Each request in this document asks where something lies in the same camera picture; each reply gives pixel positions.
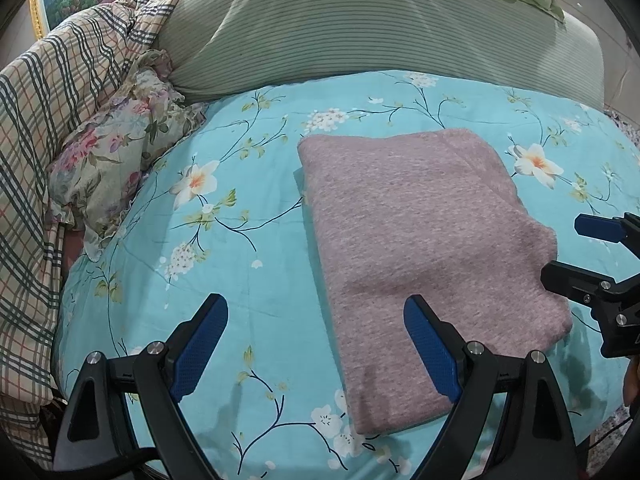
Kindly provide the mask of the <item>person's right hand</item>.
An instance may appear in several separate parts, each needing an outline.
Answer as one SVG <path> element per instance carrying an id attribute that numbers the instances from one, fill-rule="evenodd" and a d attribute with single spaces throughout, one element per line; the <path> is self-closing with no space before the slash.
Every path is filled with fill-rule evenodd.
<path id="1" fill-rule="evenodd" d="M 631 407 L 634 400 L 638 398 L 640 391 L 640 363 L 638 356 L 630 359 L 626 369 L 623 383 L 624 405 Z"/>

